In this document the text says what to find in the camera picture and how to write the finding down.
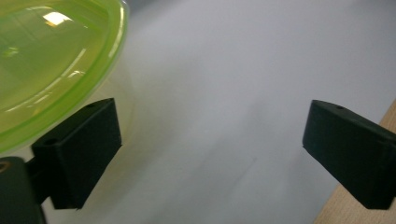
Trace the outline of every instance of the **white table surface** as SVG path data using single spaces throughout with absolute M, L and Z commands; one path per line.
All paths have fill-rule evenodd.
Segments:
M 82 210 L 49 224 L 311 223 L 336 181 L 302 148 L 312 99 L 379 122 L 396 2 L 129 0 L 114 70 L 125 143 Z

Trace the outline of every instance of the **green lid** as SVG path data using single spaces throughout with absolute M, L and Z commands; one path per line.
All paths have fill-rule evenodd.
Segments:
M 0 152 L 46 131 L 104 80 L 125 36 L 119 0 L 2 0 Z

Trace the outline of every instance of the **green plastic container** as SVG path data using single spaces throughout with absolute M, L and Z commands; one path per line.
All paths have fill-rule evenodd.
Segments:
M 100 86 L 125 37 L 119 0 L 2 0 L 0 153 L 37 138 Z

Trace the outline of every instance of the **plastic container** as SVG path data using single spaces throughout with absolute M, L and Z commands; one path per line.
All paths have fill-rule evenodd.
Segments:
M 115 97 L 128 119 L 128 94 L 108 76 L 127 21 L 119 0 L 0 3 L 0 153 L 29 145 L 89 101 Z

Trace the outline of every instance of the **transparent plastic bowl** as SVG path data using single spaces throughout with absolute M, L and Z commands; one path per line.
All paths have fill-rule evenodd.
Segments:
M 119 0 L 1 1 L 0 153 L 31 143 L 100 89 L 112 97 L 107 76 L 127 21 Z

